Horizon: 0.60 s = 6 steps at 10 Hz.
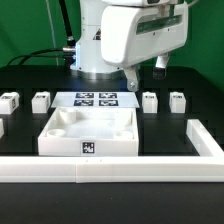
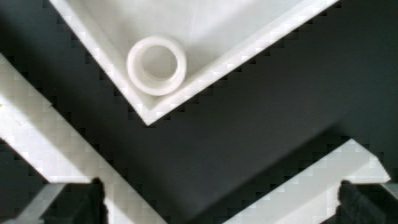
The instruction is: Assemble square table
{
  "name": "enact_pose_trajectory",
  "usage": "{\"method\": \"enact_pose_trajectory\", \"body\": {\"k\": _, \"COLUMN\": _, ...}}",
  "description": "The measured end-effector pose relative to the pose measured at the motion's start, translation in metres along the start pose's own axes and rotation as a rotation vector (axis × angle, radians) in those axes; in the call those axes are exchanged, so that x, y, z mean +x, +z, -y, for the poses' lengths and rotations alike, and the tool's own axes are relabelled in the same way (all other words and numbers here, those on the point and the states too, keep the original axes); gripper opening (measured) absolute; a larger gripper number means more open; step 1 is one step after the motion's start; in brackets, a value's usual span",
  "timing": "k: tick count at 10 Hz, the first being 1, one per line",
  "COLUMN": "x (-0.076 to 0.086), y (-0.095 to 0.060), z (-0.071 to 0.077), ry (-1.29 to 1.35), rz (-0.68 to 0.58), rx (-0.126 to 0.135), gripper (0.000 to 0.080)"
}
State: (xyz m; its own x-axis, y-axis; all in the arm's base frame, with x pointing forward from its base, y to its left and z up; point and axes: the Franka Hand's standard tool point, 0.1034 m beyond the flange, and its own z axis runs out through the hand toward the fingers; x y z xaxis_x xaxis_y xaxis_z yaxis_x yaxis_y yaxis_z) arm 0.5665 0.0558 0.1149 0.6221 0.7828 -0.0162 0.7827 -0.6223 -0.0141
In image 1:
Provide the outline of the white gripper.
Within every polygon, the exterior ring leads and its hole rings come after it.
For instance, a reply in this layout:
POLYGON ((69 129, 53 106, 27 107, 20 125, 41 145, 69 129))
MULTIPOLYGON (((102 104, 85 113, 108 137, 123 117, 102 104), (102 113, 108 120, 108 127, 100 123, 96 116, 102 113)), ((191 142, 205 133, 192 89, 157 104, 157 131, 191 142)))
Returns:
POLYGON ((101 55, 107 64, 128 67, 124 69, 127 89, 137 91, 139 75, 132 65, 158 56, 153 78, 164 79, 170 58, 167 52, 182 47, 187 32, 186 2, 154 7, 109 5, 101 20, 101 55))

